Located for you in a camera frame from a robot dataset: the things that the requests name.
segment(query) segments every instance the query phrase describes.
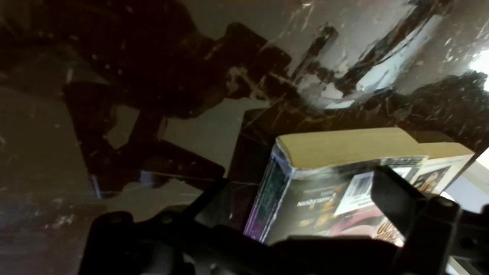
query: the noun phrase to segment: book spine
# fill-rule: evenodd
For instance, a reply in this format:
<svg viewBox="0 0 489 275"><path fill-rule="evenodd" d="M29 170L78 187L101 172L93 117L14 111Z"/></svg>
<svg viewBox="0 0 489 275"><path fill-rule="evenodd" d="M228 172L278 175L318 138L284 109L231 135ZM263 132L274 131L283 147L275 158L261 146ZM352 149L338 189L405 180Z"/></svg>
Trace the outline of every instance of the book spine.
<svg viewBox="0 0 489 275"><path fill-rule="evenodd" d="M274 215L287 187L289 173L283 166L281 151L274 147L266 173L261 180L258 196L248 218L245 235L264 241L266 232L272 224Z"/></svg>

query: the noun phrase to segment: glass surface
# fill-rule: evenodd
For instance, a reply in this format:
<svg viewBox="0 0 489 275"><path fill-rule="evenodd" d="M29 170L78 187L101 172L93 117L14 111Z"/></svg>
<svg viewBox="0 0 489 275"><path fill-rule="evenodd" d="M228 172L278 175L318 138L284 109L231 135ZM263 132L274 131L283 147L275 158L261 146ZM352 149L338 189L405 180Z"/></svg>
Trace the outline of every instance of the glass surface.
<svg viewBox="0 0 489 275"><path fill-rule="evenodd" d="M274 137L400 125L489 143L488 0L2 0L0 273L76 273L102 212L232 181Z"/></svg>

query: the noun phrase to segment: book cover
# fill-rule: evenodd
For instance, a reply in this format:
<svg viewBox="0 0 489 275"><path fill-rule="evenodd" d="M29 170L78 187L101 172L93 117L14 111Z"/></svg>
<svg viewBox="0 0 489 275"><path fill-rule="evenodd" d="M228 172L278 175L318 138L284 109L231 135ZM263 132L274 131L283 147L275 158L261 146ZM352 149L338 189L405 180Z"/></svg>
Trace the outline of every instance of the book cover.
<svg viewBox="0 0 489 275"><path fill-rule="evenodd" d="M280 209L271 219L266 242L292 235L373 236L385 219L370 198L373 169L391 164L407 177L425 157L387 157L315 170L295 170Z"/></svg>

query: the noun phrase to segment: dark object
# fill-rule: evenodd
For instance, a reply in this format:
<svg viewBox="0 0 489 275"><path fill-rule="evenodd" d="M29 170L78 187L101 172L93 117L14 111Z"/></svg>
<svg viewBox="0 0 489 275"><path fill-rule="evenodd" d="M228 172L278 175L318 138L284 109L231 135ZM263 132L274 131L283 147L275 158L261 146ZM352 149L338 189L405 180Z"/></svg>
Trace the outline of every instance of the dark object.
<svg viewBox="0 0 489 275"><path fill-rule="evenodd" d="M228 183L219 180L182 213L164 210L144 222L127 212L95 219L80 268L93 273L443 273L448 256L488 261L488 212L477 215L442 196L423 196L388 167L378 167L371 196L405 235L404 248L379 239L309 238L264 245L202 224L199 212Z"/></svg>

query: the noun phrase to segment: book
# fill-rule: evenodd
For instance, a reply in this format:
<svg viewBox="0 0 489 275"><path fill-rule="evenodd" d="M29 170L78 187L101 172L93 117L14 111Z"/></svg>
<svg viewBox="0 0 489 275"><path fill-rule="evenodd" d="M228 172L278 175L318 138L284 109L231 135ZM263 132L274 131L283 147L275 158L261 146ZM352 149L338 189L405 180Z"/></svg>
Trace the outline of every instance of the book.
<svg viewBox="0 0 489 275"><path fill-rule="evenodd" d="M455 141L420 143L428 160L411 183L422 192L442 193L474 157L474 151Z"/></svg>
<svg viewBox="0 0 489 275"><path fill-rule="evenodd" d="M474 151L462 143L449 141L426 141L420 143L420 147L428 158L417 167L411 183L422 192L440 195L457 178L471 158ZM374 238L404 244L402 233L388 219L382 221Z"/></svg>
<svg viewBox="0 0 489 275"><path fill-rule="evenodd" d="M385 219L370 198L373 169L411 180L426 158L396 126L277 137L245 233L264 242L290 235L368 235Z"/></svg>

